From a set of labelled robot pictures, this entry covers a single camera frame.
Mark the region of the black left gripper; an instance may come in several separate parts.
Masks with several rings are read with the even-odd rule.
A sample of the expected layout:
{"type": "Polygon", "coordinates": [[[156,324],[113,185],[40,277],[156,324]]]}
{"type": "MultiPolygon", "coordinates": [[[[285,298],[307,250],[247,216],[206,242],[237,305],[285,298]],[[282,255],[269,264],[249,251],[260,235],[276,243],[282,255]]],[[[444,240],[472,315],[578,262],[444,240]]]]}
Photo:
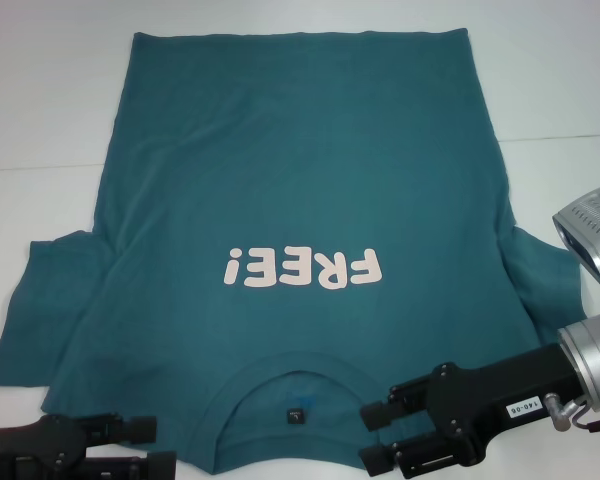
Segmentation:
{"type": "MultiPolygon", "coordinates": [[[[151,444],[156,436],[155,416],[44,415],[29,425],[0,428],[0,479],[85,479],[80,468],[92,445],[151,444]]],[[[88,478],[174,480],[176,463],[173,451],[89,458],[88,478]]]]}

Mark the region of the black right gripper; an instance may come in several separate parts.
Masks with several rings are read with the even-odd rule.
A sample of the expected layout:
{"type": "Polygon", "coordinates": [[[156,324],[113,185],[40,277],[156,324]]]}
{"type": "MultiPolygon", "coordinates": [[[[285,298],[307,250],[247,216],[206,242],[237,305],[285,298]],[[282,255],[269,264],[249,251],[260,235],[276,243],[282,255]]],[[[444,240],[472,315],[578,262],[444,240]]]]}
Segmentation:
{"type": "Polygon", "coordinates": [[[358,455],[370,477],[395,468],[411,479],[450,465],[471,467],[485,459],[495,436],[547,417],[544,405],[531,404],[549,393],[563,402],[583,394],[574,368],[556,344],[476,369],[449,362],[436,367],[432,375],[392,386],[384,401],[359,411],[365,426],[389,426],[416,416],[427,426],[434,424],[436,434],[376,444],[358,455]]]}

